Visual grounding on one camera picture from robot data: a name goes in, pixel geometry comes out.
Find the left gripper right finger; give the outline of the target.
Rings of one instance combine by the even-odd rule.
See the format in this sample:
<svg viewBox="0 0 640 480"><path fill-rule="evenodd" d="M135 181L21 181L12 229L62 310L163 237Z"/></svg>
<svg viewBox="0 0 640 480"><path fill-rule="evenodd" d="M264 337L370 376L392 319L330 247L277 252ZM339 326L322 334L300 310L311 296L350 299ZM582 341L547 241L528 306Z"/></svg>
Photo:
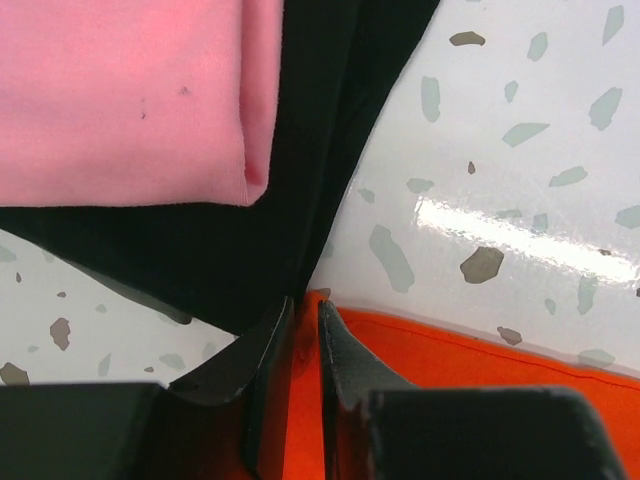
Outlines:
<svg viewBox="0 0 640 480"><path fill-rule="evenodd" d="M318 305L328 479L625 479L596 410L559 386L425 389Z"/></svg>

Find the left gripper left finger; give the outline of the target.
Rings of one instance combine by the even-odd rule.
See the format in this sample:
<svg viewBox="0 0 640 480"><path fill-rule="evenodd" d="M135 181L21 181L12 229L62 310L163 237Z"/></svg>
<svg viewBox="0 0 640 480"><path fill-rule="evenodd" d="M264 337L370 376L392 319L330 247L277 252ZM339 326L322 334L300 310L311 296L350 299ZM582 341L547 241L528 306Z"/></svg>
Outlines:
<svg viewBox="0 0 640 480"><path fill-rule="evenodd" d="M168 386L82 383L1 391L5 479L279 479L294 304Z"/></svg>

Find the orange t shirt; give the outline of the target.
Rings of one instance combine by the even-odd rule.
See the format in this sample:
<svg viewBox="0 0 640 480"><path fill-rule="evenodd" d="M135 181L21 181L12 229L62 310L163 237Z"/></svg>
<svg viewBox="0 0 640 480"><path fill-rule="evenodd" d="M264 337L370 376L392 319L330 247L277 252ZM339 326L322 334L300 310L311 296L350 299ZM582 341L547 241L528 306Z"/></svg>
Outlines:
<svg viewBox="0 0 640 480"><path fill-rule="evenodd" d="M311 291L297 307L283 476L322 479L324 443L318 304ZM350 331L382 361L421 387L561 385L582 393L604 420L631 478L639 476L639 383L495 345L409 320L342 308Z"/></svg>

